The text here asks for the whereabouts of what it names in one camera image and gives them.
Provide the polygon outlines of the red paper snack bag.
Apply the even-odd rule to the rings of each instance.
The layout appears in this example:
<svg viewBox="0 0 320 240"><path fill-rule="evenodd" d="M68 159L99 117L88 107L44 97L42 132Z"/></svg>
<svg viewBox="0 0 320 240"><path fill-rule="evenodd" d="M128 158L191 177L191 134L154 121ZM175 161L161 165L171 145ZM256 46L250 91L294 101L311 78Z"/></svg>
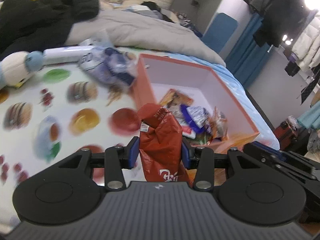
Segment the red paper snack bag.
<svg viewBox="0 0 320 240"><path fill-rule="evenodd" d="M140 158L148 182L186 182L182 164L182 128L173 114L160 105L147 103L138 111Z"/></svg>

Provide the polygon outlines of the clear bag brown snacks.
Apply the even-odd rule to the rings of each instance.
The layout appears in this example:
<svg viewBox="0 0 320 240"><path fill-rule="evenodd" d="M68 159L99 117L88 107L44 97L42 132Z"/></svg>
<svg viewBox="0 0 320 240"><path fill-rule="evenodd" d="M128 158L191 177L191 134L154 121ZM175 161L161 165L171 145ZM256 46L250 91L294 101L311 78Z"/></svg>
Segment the clear bag brown snacks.
<svg viewBox="0 0 320 240"><path fill-rule="evenodd" d="M212 116L209 119L211 136L221 141L228 140L228 120L226 116L215 106Z"/></svg>

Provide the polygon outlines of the red suitcase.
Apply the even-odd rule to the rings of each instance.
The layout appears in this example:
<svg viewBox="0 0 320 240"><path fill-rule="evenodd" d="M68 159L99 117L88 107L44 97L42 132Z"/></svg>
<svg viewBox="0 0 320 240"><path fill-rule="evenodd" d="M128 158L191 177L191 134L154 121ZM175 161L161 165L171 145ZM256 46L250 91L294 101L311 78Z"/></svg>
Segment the red suitcase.
<svg viewBox="0 0 320 240"><path fill-rule="evenodd" d="M288 121L283 121L273 133L279 141L280 150L285 150L296 142L299 134L298 129Z"/></svg>

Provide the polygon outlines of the blue silver snack packet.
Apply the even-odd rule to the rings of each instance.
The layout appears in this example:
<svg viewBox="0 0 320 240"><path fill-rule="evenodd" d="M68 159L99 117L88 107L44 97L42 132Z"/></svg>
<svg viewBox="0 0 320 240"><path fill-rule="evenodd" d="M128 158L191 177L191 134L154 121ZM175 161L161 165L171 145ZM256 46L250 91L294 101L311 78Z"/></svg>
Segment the blue silver snack packet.
<svg viewBox="0 0 320 240"><path fill-rule="evenodd" d="M210 114L204 107L180 105L180 111L185 122L196 134L211 133Z"/></svg>

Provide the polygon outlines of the orange snack pack in box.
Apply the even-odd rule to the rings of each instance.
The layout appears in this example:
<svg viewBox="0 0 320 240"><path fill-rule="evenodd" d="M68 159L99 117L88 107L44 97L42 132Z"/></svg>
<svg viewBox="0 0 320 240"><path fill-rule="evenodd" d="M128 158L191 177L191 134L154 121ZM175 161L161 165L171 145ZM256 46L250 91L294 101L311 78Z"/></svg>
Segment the orange snack pack in box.
<svg viewBox="0 0 320 240"><path fill-rule="evenodd" d="M172 106L179 106L179 105L191 106L193 102L194 100L191 97L180 92L179 90L171 88L163 96L159 104L165 108L170 108Z"/></svg>

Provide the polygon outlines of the fruit print tablecloth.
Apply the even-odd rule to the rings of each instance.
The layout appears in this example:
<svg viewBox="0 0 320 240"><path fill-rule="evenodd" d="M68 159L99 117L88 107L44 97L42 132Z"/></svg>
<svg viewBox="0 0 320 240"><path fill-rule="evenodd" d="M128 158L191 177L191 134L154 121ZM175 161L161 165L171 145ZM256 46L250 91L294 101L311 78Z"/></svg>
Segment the fruit print tablecloth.
<svg viewBox="0 0 320 240"><path fill-rule="evenodd" d="M110 120L121 108L137 109L133 95L109 95L77 63L46 66L22 87L1 90L1 233L20 222L12 194L21 181L82 147L103 152L139 135Z"/></svg>

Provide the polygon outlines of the pink cardboard box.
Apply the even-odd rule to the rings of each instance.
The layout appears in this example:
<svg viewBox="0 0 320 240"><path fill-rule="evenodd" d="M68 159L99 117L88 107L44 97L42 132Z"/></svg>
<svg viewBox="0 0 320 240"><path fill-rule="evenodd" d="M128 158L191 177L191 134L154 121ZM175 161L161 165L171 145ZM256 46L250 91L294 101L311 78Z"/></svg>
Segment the pink cardboard box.
<svg viewBox="0 0 320 240"><path fill-rule="evenodd" d="M170 89L191 97L195 106L210 113L218 108L228 120L228 140L214 140L209 147L221 153L252 142L259 131L230 89L212 68L164 56L140 54L132 87L136 107L159 103Z"/></svg>

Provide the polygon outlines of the blue white plastic bag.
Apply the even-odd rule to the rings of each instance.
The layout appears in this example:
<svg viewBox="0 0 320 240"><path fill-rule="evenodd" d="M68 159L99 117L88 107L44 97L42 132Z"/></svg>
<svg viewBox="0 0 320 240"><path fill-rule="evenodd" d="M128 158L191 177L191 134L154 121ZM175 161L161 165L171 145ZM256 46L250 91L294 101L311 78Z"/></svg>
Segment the blue white plastic bag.
<svg viewBox="0 0 320 240"><path fill-rule="evenodd" d="M115 48L108 33L101 30L79 43L92 48L79 61L79 67L93 79L107 86L128 91L137 77L136 59Z"/></svg>

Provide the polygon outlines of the blue curtain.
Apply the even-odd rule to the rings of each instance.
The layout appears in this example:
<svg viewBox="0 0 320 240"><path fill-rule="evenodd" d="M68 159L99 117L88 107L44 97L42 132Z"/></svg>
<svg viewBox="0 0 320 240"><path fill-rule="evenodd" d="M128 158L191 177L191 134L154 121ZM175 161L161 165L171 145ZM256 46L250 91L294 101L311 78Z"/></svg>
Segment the blue curtain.
<svg viewBox="0 0 320 240"><path fill-rule="evenodd" d="M235 46L225 59L227 69L242 84L244 89L255 81L270 57L267 44L258 46L253 34L260 28L262 17L252 15Z"/></svg>

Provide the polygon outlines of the white tube roll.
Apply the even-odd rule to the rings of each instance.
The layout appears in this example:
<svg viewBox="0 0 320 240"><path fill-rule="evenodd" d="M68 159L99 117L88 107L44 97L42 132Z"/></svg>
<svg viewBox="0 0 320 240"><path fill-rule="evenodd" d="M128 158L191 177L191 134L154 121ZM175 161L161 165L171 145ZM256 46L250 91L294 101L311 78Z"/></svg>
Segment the white tube roll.
<svg viewBox="0 0 320 240"><path fill-rule="evenodd" d="M71 46L46 49L43 51L43 64L53 65L78 62L83 56L87 55L93 48L93 46Z"/></svg>

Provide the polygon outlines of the white hanging coat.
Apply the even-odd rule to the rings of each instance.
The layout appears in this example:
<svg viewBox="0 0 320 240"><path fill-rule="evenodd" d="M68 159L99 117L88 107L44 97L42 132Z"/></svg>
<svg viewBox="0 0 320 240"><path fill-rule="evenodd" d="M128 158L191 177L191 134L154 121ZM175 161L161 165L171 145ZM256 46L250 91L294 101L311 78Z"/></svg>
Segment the white hanging coat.
<svg viewBox="0 0 320 240"><path fill-rule="evenodd" d="M302 31L292 47L296 55L296 64L303 72L307 72L319 64L319 14Z"/></svg>

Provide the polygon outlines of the grey quilt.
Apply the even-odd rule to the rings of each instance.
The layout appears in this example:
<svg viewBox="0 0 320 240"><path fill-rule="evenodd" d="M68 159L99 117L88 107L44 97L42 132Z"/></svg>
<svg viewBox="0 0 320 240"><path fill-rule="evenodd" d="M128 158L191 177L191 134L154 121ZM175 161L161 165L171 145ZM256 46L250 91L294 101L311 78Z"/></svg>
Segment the grey quilt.
<svg viewBox="0 0 320 240"><path fill-rule="evenodd" d="M220 55L190 29L177 23L119 10L101 11L94 19L74 24L65 44L79 44L100 31L106 31L115 46L170 51L226 65Z"/></svg>

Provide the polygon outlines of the blue white plush toy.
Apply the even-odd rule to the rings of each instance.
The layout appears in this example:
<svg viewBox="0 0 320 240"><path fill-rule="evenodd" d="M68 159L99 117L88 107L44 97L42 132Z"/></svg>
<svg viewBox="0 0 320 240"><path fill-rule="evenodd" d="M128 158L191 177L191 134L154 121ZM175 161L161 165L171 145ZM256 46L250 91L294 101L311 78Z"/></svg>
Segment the blue white plush toy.
<svg viewBox="0 0 320 240"><path fill-rule="evenodd" d="M40 51L19 51L1 61L0 89L20 88L43 67L43 53Z"/></svg>

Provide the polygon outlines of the hanging dark coat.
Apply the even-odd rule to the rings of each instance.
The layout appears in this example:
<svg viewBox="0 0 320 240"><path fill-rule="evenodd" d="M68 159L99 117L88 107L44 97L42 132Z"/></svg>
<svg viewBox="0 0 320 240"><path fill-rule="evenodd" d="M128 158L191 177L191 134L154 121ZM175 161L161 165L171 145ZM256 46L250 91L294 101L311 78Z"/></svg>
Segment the hanging dark coat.
<svg viewBox="0 0 320 240"><path fill-rule="evenodd" d="M273 0L265 12L260 28L253 34L256 44L278 47L283 36L296 38L310 10L304 0Z"/></svg>

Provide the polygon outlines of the black jacket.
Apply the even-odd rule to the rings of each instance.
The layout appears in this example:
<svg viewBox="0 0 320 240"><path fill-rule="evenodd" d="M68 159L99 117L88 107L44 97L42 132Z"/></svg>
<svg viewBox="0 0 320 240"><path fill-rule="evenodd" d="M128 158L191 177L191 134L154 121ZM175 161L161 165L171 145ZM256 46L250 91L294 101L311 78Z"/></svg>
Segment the black jacket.
<svg viewBox="0 0 320 240"><path fill-rule="evenodd" d="M61 47L73 24L95 18L99 0L5 0L1 6L1 58L18 51Z"/></svg>

